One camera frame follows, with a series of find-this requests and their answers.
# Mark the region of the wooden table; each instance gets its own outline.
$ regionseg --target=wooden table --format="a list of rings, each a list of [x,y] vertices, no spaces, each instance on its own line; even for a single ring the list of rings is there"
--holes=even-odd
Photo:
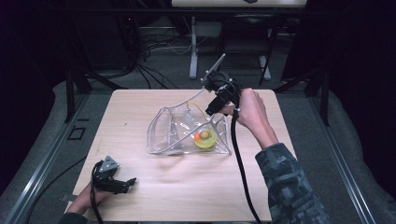
[[[146,132],[160,107],[182,103],[196,92],[198,90],[114,91],[74,194],[79,194],[90,182],[93,166],[108,155],[120,164],[115,179],[126,181],[137,177],[137,181],[127,194],[112,195],[100,204],[99,210],[106,221],[254,220],[234,153],[158,156],[146,150]],[[275,94],[268,90],[258,92],[279,141],[294,154]],[[210,100],[215,97],[213,92],[203,94]],[[260,147],[239,124],[236,134],[253,204],[261,220],[270,220],[267,187],[254,159]],[[95,220],[91,210],[86,217]]]

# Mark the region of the transparent container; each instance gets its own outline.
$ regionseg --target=transparent container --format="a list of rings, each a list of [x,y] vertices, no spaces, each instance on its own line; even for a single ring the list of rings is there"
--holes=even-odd
[[[230,129],[222,114],[208,116],[205,109],[215,98],[205,89],[179,105],[164,106],[148,126],[148,153],[230,154]]]

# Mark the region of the human hand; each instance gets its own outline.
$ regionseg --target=human hand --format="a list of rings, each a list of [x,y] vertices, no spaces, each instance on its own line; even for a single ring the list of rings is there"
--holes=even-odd
[[[268,121],[263,100],[256,91],[250,88],[243,89],[239,108],[237,121],[251,131],[261,148],[266,148],[279,142],[274,129]],[[220,113],[232,115],[233,110],[234,105],[226,105],[220,110]]]
[[[113,194],[109,191],[101,191],[99,189],[95,190],[95,200],[97,203],[101,202],[103,199]],[[77,196],[77,198],[70,204],[67,208],[68,213],[77,213],[84,215],[88,208],[91,208],[91,182],[85,187],[85,189]]]

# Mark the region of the camouflage jacket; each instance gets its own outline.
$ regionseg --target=camouflage jacket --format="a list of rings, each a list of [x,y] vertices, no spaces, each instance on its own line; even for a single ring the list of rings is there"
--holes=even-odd
[[[256,161],[268,187],[273,223],[331,223],[301,164],[284,144],[265,148]]]

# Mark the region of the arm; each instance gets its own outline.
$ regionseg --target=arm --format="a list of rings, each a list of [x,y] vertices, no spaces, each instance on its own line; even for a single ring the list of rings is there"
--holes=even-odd
[[[273,222],[329,223],[330,218],[311,189],[301,164],[277,140],[260,95],[252,89],[244,89],[241,94],[238,122],[251,131],[262,148],[256,161],[268,187]],[[232,114],[233,106],[225,106],[220,112]]]
[[[99,203],[111,194],[112,193],[108,191],[95,189],[95,200]],[[89,183],[67,208],[66,213],[62,216],[59,224],[86,224],[88,219],[83,215],[91,207],[91,183]]]

